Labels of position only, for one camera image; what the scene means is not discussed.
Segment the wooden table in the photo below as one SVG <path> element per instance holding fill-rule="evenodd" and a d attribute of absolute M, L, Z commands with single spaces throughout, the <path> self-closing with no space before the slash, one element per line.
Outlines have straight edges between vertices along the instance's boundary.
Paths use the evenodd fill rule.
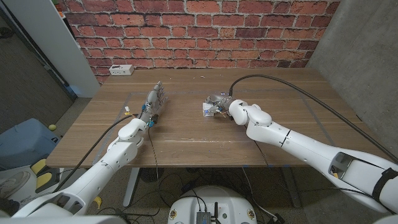
<path fill-rule="evenodd" d="M 109 77 L 47 159 L 51 167 L 74 167 L 103 131 L 124 116 L 124 107 L 139 113 L 147 93 L 163 81 L 169 96 L 159 122 L 150 131 L 159 167 L 265 166 L 243 126 L 218 114 L 204 118 L 202 103 L 210 93 L 228 92 L 236 79 L 261 73 L 292 82 L 347 117 L 373 136 L 354 111 L 314 69 L 136 70 L 128 77 Z M 248 78 L 234 87 L 234 98 L 258 104 L 272 119 L 326 144 L 387 156 L 329 111 L 281 83 Z M 116 125 L 82 164 L 89 167 L 105 154 L 108 144 L 129 119 Z M 131 167 L 154 167 L 149 139 L 139 148 Z M 281 148 L 259 143 L 272 166 L 303 166 Z"/>

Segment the gray wall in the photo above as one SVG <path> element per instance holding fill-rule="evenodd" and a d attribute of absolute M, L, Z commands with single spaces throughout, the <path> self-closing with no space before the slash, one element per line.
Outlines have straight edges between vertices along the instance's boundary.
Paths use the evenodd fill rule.
<path fill-rule="evenodd" d="M 398 2 L 343 0 L 307 67 L 398 156 Z"/>

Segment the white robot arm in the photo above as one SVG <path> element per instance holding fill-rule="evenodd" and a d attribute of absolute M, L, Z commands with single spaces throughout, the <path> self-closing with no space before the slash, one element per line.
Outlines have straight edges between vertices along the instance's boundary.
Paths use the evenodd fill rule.
<path fill-rule="evenodd" d="M 232 97 L 211 95 L 209 113 L 227 112 L 236 124 L 248 124 L 249 138 L 280 147 L 324 175 L 363 205 L 398 212 L 398 165 L 375 155 L 318 142 L 274 122 L 258 105 Z"/>
<path fill-rule="evenodd" d="M 138 118 L 119 130 L 106 154 L 71 186 L 37 198 L 20 209 L 13 218 L 71 217 L 84 215 L 94 198 L 120 168 L 131 162 L 143 143 L 143 135 L 157 121 L 163 98 L 162 82 L 149 92 Z"/>

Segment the brick wall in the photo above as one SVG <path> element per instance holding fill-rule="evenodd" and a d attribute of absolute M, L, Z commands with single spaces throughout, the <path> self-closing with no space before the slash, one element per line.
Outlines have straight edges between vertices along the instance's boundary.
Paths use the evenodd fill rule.
<path fill-rule="evenodd" d="M 63 0 L 99 82 L 137 68 L 304 67 L 340 0 Z"/>

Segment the yellow object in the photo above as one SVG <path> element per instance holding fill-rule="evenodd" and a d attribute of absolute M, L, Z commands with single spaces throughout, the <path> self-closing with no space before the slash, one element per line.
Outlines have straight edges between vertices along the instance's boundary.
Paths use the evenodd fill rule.
<path fill-rule="evenodd" d="M 45 167 L 45 159 L 41 159 L 38 162 L 36 162 L 32 167 L 33 173 L 37 175 L 37 173 L 42 170 Z"/>
<path fill-rule="evenodd" d="M 50 125 L 49 125 L 49 130 L 50 130 L 50 131 L 54 131 L 56 128 L 57 128 L 57 127 L 56 127 L 55 124 L 50 124 Z"/>
<path fill-rule="evenodd" d="M 100 206 L 102 204 L 102 199 L 99 196 L 97 196 L 94 198 L 94 201 L 97 203 L 98 209 L 100 209 Z"/>
<path fill-rule="evenodd" d="M 51 176 L 52 176 L 51 173 L 46 173 L 39 176 L 36 181 L 36 189 L 48 183 L 51 180 Z"/>

